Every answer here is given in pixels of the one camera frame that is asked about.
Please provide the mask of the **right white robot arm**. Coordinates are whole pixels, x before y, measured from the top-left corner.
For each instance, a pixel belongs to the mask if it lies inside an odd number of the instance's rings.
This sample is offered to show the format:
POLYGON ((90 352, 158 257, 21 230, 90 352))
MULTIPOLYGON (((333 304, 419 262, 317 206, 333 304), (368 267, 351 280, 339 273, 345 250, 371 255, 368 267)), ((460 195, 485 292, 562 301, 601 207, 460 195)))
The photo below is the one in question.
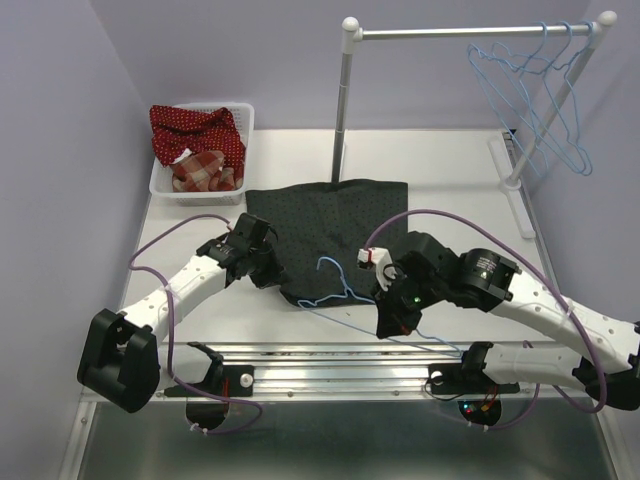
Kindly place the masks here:
POLYGON ((426 233, 409 232, 391 249, 363 248, 357 261, 376 276, 380 339, 412 333, 424 309, 449 302, 513 320, 556 343, 525 348, 476 341, 458 362, 432 366, 434 393, 516 393, 520 384, 535 383, 604 398, 619 410, 638 409, 637 324, 556 299, 539 279, 491 250, 456 254, 426 233))

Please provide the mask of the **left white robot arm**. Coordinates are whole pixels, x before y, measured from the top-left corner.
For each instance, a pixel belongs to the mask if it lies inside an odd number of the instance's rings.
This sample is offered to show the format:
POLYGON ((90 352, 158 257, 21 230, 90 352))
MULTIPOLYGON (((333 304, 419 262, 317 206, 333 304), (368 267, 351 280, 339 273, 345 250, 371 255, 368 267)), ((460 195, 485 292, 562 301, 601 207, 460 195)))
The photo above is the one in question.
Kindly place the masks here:
POLYGON ((149 268, 158 289, 118 312, 104 308, 91 320, 77 381, 128 413, 174 386, 222 400, 232 385, 222 355, 200 342, 178 350, 175 328, 244 277, 258 289, 284 284, 287 275, 272 244, 276 237, 269 222, 243 213, 224 234, 198 247, 172 278, 149 268))

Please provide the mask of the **dark dotted skirt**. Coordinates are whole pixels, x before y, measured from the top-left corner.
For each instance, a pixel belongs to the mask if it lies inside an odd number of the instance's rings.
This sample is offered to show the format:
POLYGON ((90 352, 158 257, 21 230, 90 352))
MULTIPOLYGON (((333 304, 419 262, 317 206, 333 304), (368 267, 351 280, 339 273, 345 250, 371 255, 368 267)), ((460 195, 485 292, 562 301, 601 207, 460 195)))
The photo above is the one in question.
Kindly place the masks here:
POLYGON ((344 277, 354 293, 369 299, 375 274, 357 266, 357 254, 371 233, 408 210, 404 182, 355 179, 307 183, 275 190, 249 190, 247 212, 268 221, 277 240, 276 256, 289 275, 280 287, 296 306, 316 301, 321 307, 353 305, 340 299, 344 277))

